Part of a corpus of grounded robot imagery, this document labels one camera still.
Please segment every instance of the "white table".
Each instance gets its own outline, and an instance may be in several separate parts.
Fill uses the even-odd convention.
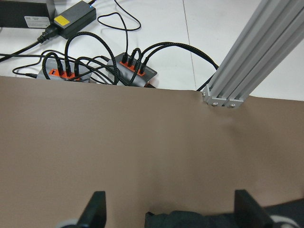
[[[78,0],[55,0],[58,13],[69,8]],[[146,47],[162,42],[173,41],[193,45],[220,65],[234,41],[240,34],[259,1],[251,0],[128,0],[119,3],[142,23],[142,29],[129,32],[129,52],[139,47]],[[97,15],[114,11],[121,12],[113,0],[97,0],[93,5]],[[124,17],[127,27],[137,24]],[[104,22],[121,27],[118,16],[104,18]],[[0,52],[12,53],[33,43],[42,33],[42,29],[3,28],[0,32]],[[106,28],[97,21],[85,27],[101,36],[115,55],[124,52],[125,35],[123,31]],[[66,40],[62,37],[53,38],[27,53],[40,54],[46,49],[63,52]],[[304,100],[303,56],[304,42],[260,84],[252,95],[283,99]],[[97,56],[106,55],[105,48],[93,38],[77,38],[73,41],[69,55]],[[11,70],[17,66],[33,63],[32,58],[14,58],[0,64],[0,75],[16,76]],[[148,64],[158,72],[152,80],[157,88],[195,90],[213,73],[209,63],[189,52],[177,48],[166,48],[155,54]],[[41,65],[22,72],[38,72]]]

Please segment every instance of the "black cable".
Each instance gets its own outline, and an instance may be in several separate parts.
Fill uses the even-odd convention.
[[[9,57],[45,57],[42,55],[24,55],[24,54],[4,54],[0,53],[0,56],[9,56]]]
[[[73,39],[75,39],[78,36],[91,36],[94,37],[95,39],[97,39],[99,42],[101,42],[103,44],[103,46],[105,47],[105,49],[108,51],[108,53],[110,54],[111,60],[113,62],[113,67],[114,67],[114,85],[116,85],[118,83],[120,79],[120,71],[117,68],[117,64],[116,64],[116,60],[114,57],[114,54],[112,52],[112,50],[109,48],[109,46],[106,44],[106,42],[99,37],[98,35],[91,33],[91,32],[78,32],[76,33],[74,36],[72,36],[71,38],[69,38],[66,42],[66,47],[65,47],[65,64],[66,64],[66,74],[67,75],[71,75],[71,66],[70,63],[68,61],[68,48],[70,43],[72,42]]]
[[[95,57],[92,58],[92,59],[97,59],[97,58],[101,58],[101,59],[103,59],[103,60],[106,61],[106,62],[109,62],[109,61],[110,61],[110,59],[109,59],[108,57],[106,57],[106,56],[95,56]]]
[[[43,52],[41,53],[41,55],[44,56],[44,54],[47,53],[47,52],[55,52],[55,53],[61,54],[61,55],[63,55],[63,56],[65,55],[65,54],[63,54],[63,53],[61,53],[61,52],[59,52],[59,51],[56,51],[56,50],[45,50],[45,51],[43,51]],[[13,72],[14,74],[16,74],[16,75],[25,75],[24,73],[19,73],[17,70],[20,70],[20,69],[23,69],[23,68],[27,68],[27,67],[36,66],[36,65],[38,65],[38,64],[42,61],[42,58],[43,58],[43,57],[40,57],[40,58],[39,58],[39,61],[36,62],[36,63],[29,64],[29,65],[24,65],[24,66],[19,66],[19,67],[13,69],[12,72]]]
[[[93,77],[91,77],[91,79],[92,79],[93,81],[96,81],[96,82],[100,83],[100,84],[104,84],[103,82],[98,81],[97,79],[95,79],[95,78],[93,78]]]
[[[37,74],[32,74],[32,73],[26,73],[26,74],[18,74],[18,75],[23,75],[23,76],[27,76],[27,77],[31,77],[31,78],[37,78]]]
[[[27,47],[25,47],[25,48],[23,48],[23,49],[21,49],[19,51],[14,52],[12,55],[18,55],[20,53],[23,53],[23,52],[25,52],[27,50],[30,50],[31,48],[37,46],[38,44],[40,44],[40,42],[36,41],[35,43],[32,43],[31,45],[28,45]],[[5,57],[0,58],[0,63],[3,62],[3,61],[5,61],[5,60],[7,60],[7,59],[9,59],[9,58],[11,58],[11,57],[14,57],[14,56],[7,55]]]
[[[128,61],[128,67],[132,66],[135,54],[138,52],[138,57],[140,58],[142,56],[141,50],[137,47],[133,50],[132,54],[130,55],[129,61]]]
[[[114,14],[117,14],[119,17],[120,17],[120,20],[122,21],[123,23],[123,27],[124,27],[124,31],[125,31],[125,37],[126,37],[126,48],[125,48],[125,53],[123,55],[123,59],[122,59],[122,63],[125,63],[128,59],[128,46],[129,46],[129,39],[128,39],[128,30],[127,30],[127,27],[125,25],[125,22],[124,22],[124,19],[123,17],[120,15],[120,13],[118,12],[114,12],[114,13],[110,13],[110,14],[106,14],[106,15],[102,15],[102,16],[99,16],[97,18],[98,22],[100,23],[99,19],[100,18],[103,18],[103,17],[109,17],[111,15],[114,15]]]
[[[92,4],[94,4],[94,2],[96,2],[96,0],[92,0],[92,1],[90,1],[88,4],[89,4],[89,5],[92,5]]]
[[[97,75],[101,80],[103,80],[103,81],[105,81],[104,78],[103,78],[103,76],[104,76],[105,78],[107,78],[107,76],[106,76],[103,72],[101,72],[101,71],[98,70],[98,69],[101,69],[101,68],[103,68],[103,67],[97,67],[97,68],[95,68],[95,67],[91,67],[91,66],[89,66],[89,65],[83,64],[82,62],[79,62],[79,64],[82,65],[82,66],[85,66],[87,69],[89,69],[89,71],[87,71],[87,72],[81,74],[80,77],[82,77],[82,76],[84,76],[84,75],[87,75],[87,74],[93,72],[94,74],[96,74],[96,75]]]
[[[159,50],[162,50],[162,49],[168,48],[168,47],[172,47],[172,46],[176,46],[176,47],[180,47],[180,48],[183,48],[185,50],[188,50],[188,51],[190,51],[190,52],[198,55],[199,57],[203,58],[207,62],[211,63],[216,70],[218,69],[218,65],[206,53],[202,52],[201,50],[197,49],[196,47],[190,46],[188,44],[182,44],[182,43],[170,43],[170,44],[166,44],[166,45],[160,46],[160,47],[156,48],[154,51],[152,51],[147,56],[147,58],[145,59],[145,61],[142,63],[142,67],[141,67],[140,73],[142,74],[144,72],[145,67],[147,66],[147,63],[148,63],[148,61],[149,61],[149,59],[150,59],[150,57],[152,55],[154,55]]]
[[[56,27],[55,25],[50,25],[48,26],[45,31],[42,33],[42,35],[40,37],[38,37],[37,41],[35,43],[32,43],[31,45],[28,45],[27,47],[16,51],[13,53],[13,55],[17,55],[17,54],[21,54],[27,50],[30,50],[31,48],[37,46],[38,44],[42,44],[44,41],[50,39],[51,37],[54,37],[55,35],[57,35],[59,32],[58,27]],[[0,63],[11,58],[14,56],[5,56],[3,58],[0,58]]]
[[[99,61],[97,61],[96,59],[88,58],[88,57],[79,57],[79,58],[76,59],[76,61],[75,61],[75,67],[74,67],[74,74],[75,74],[75,77],[70,78],[68,81],[73,81],[73,80],[78,79],[78,78],[81,77],[81,76],[79,75],[79,62],[80,62],[81,60],[88,60],[88,61],[91,61],[91,62],[93,62],[93,63],[96,63],[96,64],[100,65],[102,68],[106,68],[111,74],[114,74],[114,70],[112,70],[111,67],[109,67],[109,66],[107,66],[107,65],[105,65],[105,64],[103,64],[103,63],[101,63],[101,62],[99,62]],[[105,77],[108,81],[110,81],[111,83],[113,83],[113,81],[110,80],[107,76],[104,75],[104,77]]]
[[[44,57],[44,59],[42,61],[42,72],[43,72],[44,77],[46,77],[47,80],[50,80],[50,78],[47,73],[46,63],[47,63],[47,59],[50,58],[50,56],[54,56],[56,63],[57,63],[59,75],[63,75],[63,67],[62,67],[62,63],[61,63],[58,55],[55,52],[50,52],[50,53],[46,54],[46,56]]]
[[[153,45],[149,46],[148,48],[146,48],[146,49],[142,52],[142,54],[141,54],[140,56],[138,56],[138,59],[137,59],[135,65],[134,65],[134,73],[133,73],[133,76],[132,76],[132,78],[131,78],[131,80],[130,80],[128,86],[131,86],[131,85],[132,85],[132,83],[133,83],[135,77],[137,76],[137,72],[138,72],[138,70],[139,70],[139,68],[140,68],[140,66],[141,66],[141,60],[142,60],[142,58],[143,58],[143,55],[144,55],[146,52],[148,52],[149,50],[151,50],[151,49],[153,49],[153,48],[155,48],[155,47],[162,46],[162,45],[166,45],[166,44],[172,44],[172,43],[173,43],[173,42],[162,42],[162,43],[153,44]]]
[[[114,0],[114,2],[119,6],[119,8],[121,8],[126,14],[128,14],[131,18],[133,18],[133,19],[139,24],[139,26],[138,26],[137,28],[127,28],[127,31],[131,32],[131,31],[139,30],[139,29],[142,27],[141,22],[140,22],[136,17],[134,17],[133,15],[131,15],[129,12],[127,12],[123,7],[121,7],[121,5],[119,5],[118,2],[117,2],[116,0]],[[109,28],[112,28],[112,29],[125,30],[124,28],[118,28],[118,27],[114,27],[114,26],[111,26],[111,25],[107,25],[107,24],[102,23],[101,21],[99,21],[99,18],[100,18],[100,17],[97,18],[97,21],[98,21],[100,24],[102,24],[102,25],[104,25],[104,26],[107,26],[107,27],[109,27]]]
[[[196,91],[202,90],[210,82],[210,80],[212,79],[213,75],[204,84],[202,84],[201,87],[198,88]]]

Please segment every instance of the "black box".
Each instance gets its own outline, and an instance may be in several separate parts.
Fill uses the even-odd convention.
[[[0,27],[45,29],[54,16],[54,0],[0,0]]]
[[[59,35],[69,39],[95,19],[96,9],[80,1],[55,17],[54,24],[60,28]]]

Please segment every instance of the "brown paper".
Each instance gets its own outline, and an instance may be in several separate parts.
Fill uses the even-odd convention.
[[[231,212],[235,189],[263,205],[304,192],[304,102],[0,78],[0,221],[54,228],[106,191],[107,228],[147,211]]]

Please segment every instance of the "yellow label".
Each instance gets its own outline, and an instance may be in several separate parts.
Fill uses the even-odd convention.
[[[59,25],[61,26],[65,26],[68,23],[70,23],[66,18],[64,18],[63,16],[59,15],[58,17],[55,17],[54,19],[55,21],[57,21],[59,23]]]

